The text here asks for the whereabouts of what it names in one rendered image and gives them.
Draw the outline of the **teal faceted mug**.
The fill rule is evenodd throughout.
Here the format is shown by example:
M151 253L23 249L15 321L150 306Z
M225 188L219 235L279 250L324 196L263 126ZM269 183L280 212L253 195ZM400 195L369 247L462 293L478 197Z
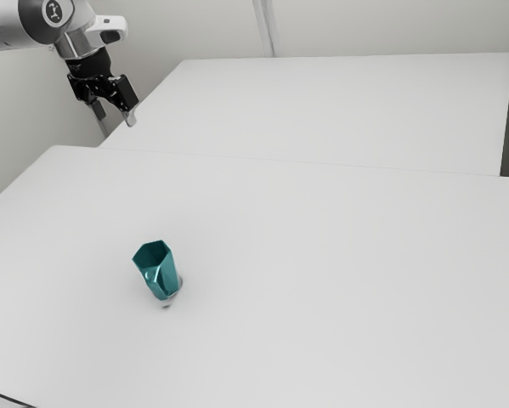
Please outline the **teal faceted mug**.
M172 251L162 240L144 243L133 255L133 263L146 286L160 301L173 297L182 286Z

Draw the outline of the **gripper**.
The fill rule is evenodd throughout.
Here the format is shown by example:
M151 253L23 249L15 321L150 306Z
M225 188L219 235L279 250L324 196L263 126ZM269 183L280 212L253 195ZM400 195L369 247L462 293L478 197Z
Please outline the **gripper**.
M75 97L91 105L99 122L106 118L105 108L98 98L103 98L123 112L125 123L133 127L137 123L134 108L139 103L132 84L125 74L115 76L111 72L111 58L106 48L82 59L65 61L67 78Z

